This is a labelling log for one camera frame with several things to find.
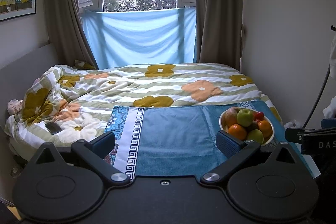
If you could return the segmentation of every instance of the headboard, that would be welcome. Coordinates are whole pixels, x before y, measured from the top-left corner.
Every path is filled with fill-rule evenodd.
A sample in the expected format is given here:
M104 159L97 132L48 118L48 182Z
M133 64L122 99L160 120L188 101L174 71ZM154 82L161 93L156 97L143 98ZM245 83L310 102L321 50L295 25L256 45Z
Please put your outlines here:
M4 129L7 104L12 99L22 100L26 91L49 68L59 64L55 48L45 45L0 69L0 127Z

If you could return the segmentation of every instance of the orange flower pattern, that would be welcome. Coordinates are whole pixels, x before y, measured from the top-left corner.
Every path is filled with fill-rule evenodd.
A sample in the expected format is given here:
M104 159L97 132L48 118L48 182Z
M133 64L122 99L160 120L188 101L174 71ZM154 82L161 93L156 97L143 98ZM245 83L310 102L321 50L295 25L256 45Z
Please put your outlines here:
M54 115L52 121L73 121L75 118L78 118L80 116L78 112L80 107L81 105L78 103L68 104L66 100L62 99L60 101L59 112Z
M100 73L98 75L94 73L89 73L88 75L84 76L84 79L100 79L100 78L107 78L109 77L108 73Z
M182 90L191 93L191 98L198 102L203 102L211 96L223 93L219 87L206 80L197 80L196 82L185 84L182 86Z

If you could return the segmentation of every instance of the black cable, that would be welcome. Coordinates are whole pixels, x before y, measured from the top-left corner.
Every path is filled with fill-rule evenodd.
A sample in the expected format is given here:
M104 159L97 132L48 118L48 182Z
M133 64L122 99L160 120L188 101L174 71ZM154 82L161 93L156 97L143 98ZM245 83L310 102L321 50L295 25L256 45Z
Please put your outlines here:
M324 88L326 87L326 83L327 83L329 74L330 74L330 65L329 65L327 74L325 75L324 82L323 82L322 88L321 88L321 90L320 90L319 96L317 97L316 102L315 102L315 104L314 104L314 106L313 106L311 112L309 113L309 116L308 116L308 118L307 118L307 120L306 120L306 122L304 123L304 125L303 125L302 128L306 128L306 126L307 126L307 124L308 124L308 122L309 122L311 116L313 115L313 113L314 113L314 111L315 111L315 109L316 109L316 107L317 107L317 104L318 104L319 101L320 101L320 98L321 98L321 96L322 96L323 90L324 90Z

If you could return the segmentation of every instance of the blue towel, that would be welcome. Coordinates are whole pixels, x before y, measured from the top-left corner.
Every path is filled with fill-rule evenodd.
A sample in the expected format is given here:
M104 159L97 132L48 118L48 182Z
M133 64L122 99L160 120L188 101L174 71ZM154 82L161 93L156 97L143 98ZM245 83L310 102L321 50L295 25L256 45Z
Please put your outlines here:
M114 149L111 155L115 158L114 166L131 178L134 175L196 175L199 178L226 160L216 147L215 137L220 130L220 115L232 106L264 112L275 129L271 145L285 141L284 127L260 100L220 106L115 106L109 121L114 125L106 127L106 130L115 130L119 138L116 141L117 150ZM116 119L120 108L122 112L128 112L126 121ZM291 145L301 155L296 145Z

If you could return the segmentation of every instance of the floral comforter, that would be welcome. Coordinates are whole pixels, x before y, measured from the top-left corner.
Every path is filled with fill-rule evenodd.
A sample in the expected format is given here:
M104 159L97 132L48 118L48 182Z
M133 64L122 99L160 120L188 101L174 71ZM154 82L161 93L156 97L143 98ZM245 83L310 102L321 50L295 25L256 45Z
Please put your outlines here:
M131 65L103 71L57 65L25 94L23 109L10 116L10 144L29 160L44 142L69 146L104 133L114 105L171 107L225 105L261 99L279 117L250 77L219 64ZM45 124L56 122L51 135Z

